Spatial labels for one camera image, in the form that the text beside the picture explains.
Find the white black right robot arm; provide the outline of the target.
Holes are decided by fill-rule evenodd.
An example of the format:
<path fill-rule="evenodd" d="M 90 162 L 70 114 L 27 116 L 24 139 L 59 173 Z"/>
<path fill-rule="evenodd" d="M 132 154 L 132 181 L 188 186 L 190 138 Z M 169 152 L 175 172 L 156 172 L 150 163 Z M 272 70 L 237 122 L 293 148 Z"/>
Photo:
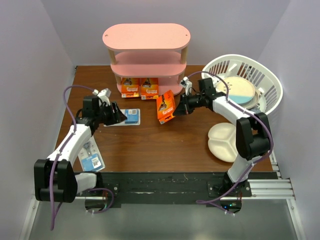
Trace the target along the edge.
<path fill-rule="evenodd" d="M 180 81 L 185 93 L 180 96 L 174 116 L 193 113 L 196 108 L 205 107 L 220 114 L 235 126 L 235 146 L 237 157 L 231 168 L 224 174 L 220 196 L 235 196 L 240 190 L 240 183 L 248 179 L 254 165 L 273 150 L 274 142 L 271 135 L 268 116 L 263 113 L 252 113 L 234 101 L 222 91 L 218 92 L 211 78 L 198 81 L 199 93 L 192 94 L 192 82 L 188 77 Z"/>

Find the orange razor box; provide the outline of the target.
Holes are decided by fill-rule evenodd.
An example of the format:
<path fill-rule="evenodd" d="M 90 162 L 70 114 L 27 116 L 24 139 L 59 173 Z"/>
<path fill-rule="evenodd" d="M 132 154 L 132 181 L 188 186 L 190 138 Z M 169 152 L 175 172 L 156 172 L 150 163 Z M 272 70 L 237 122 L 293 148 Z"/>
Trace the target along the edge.
<path fill-rule="evenodd" d="M 168 90 L 156 100 L 157 119 L 161 125 L 173 119 L 176 103 L 174 94 Z"/>
<path fill-rule="evenodd" d="M 124 77 L 121 81 L 122 98 L 138 98 L 140 96 L 140 79 Z"/>
<path fill-rule="evenodd" d="M 159 97 L 159 79 L 156 77 L 140 78 L 140 97 L 142 100 L 156 100 Z"/>

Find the pink three-tier wooden shelf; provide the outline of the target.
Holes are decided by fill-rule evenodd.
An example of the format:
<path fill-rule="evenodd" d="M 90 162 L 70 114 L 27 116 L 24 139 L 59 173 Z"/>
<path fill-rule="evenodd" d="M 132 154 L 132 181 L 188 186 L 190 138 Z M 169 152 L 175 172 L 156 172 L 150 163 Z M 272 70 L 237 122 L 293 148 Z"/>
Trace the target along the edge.
<path fill-rule="evenodd" d="M 182 90 L 190 40 L 189 30 L 177 23 L 121 23 L 102 35 L 119 91 L 124 79 L 157 78 L 159 93 L 174 95 Z"/>

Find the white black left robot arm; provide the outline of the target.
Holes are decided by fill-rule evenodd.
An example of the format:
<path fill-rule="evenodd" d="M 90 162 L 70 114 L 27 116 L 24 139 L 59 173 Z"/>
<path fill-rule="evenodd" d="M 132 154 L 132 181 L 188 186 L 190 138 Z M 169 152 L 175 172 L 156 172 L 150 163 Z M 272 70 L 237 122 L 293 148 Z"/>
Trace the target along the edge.
<path fill-rule="evenodd" d="M 104 190 L 104 184 L 96 173 L 76 174 L 73 164 L 101 124 L 115 125 L 125 121 L 126 116 L 115 101 L 109 100 L 105 90 L 86 96 L 80 113 L 57 149 L 34 164 L 34 189 L 38 201 L 71 203 L 81 192 L 99 196 Z"/>

